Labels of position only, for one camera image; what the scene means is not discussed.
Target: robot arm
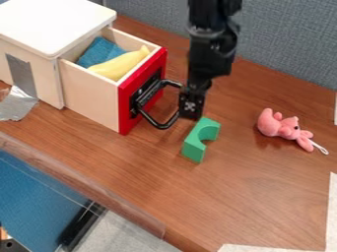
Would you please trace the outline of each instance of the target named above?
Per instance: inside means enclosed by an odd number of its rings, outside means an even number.
[[[212,79],[229,75],[236,55],[238,25],[232,20],[242,0],[189,0],[190,51],[187,87],[179,96],[179,116],[202,116]]]

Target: blue mat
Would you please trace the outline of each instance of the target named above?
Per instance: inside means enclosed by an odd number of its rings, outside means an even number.
[[[115,43],[105,39],[104,37],[97,37],[89,46],[87,51],[79,58],[76,64],[89,68],[91,66],[101,64],[105,61],[118,57],[126,53],[124,49],[120,48]]]

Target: white cabinet top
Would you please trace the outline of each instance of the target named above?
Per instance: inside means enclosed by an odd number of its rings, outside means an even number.
[[[0,4],[0,38],[55,58],[115,19],[87,0],[10,0]]]

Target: drawer handle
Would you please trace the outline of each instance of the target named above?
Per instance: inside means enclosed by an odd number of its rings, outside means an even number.
[[[182,88],[181,83],[177,83],[177,82],[174,82],[174,81],[171,81],[171,80],[161,80],[157,83],[157,91],[165,88],[166,86],[171,86],[171,87],[178,88],[178,89]],[[142,102],[137,103],[137,110],[149,123],[151,123],[154,127],[156,127],[159,130],[166,130],[166,129],[170,128],[176,122],[176,120],[179,118],[179,109],[176,111],[176,113],[166,123],[159,123],[148,112],[146,112],[143,109]]]

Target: blue cloth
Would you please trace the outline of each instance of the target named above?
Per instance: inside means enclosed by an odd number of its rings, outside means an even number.
[[[118,57],[126,51],[115,43],[98,36],[89,46],[87,51],[79,58],[76,64],[89,68],[91,66],[101,64],[105,61]]]
[[[0,221],[33,252],[53,252],[88,199],[0,150]]]

